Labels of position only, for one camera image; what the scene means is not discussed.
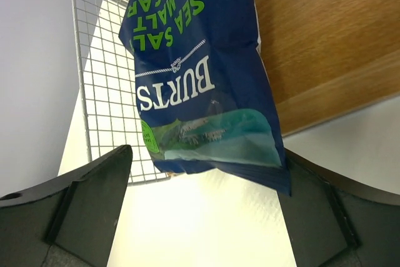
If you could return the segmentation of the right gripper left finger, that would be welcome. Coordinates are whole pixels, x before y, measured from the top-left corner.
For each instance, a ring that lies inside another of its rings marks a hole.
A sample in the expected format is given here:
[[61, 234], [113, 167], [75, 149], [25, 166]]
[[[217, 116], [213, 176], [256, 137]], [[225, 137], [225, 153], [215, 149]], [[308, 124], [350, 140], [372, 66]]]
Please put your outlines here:
[[1, 197], [1, 266], [106, 266], [133, 152], [90, 163]]

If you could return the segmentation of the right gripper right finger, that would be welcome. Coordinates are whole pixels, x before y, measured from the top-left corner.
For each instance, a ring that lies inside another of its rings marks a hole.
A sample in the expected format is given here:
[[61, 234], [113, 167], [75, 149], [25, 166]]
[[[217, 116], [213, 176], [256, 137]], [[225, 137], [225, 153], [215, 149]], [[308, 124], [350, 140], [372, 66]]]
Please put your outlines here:
[[297, 266], [399, 266], [399, 195], [287, 151], [278, 195]]

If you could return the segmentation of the blue Burts vinegar bag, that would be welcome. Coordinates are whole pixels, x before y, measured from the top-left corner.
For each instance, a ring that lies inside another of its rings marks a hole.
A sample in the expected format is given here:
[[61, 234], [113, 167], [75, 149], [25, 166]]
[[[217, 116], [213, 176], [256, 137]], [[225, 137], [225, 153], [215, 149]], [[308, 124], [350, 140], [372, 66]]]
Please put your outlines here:
[[255, 0], [129, 0], [119, 31], [155, 167], [291, 192]]

